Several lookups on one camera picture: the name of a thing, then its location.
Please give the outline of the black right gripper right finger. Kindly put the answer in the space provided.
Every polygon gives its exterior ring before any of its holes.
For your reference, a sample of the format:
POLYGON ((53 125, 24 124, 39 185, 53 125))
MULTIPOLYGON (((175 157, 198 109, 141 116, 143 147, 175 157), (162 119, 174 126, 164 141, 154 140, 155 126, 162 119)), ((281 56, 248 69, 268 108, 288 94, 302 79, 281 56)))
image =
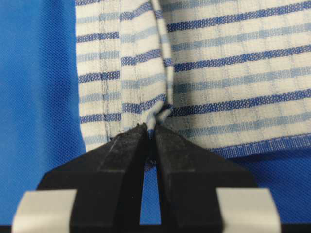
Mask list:
POLYGON ((256 188, 253 175, 161 125, 154 131, 161 220, 168 233, 220 233, 216 188, 256 188))

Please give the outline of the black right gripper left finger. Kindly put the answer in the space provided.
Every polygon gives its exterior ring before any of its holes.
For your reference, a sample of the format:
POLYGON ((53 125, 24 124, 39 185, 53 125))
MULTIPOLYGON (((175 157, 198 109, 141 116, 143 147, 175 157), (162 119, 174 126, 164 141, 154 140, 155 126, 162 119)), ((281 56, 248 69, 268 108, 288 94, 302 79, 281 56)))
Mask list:
POLYGON ((145 124, 46 172, 38 190, 75 189, 72 233, 124 233, 139 227, 148 137, 145 124))

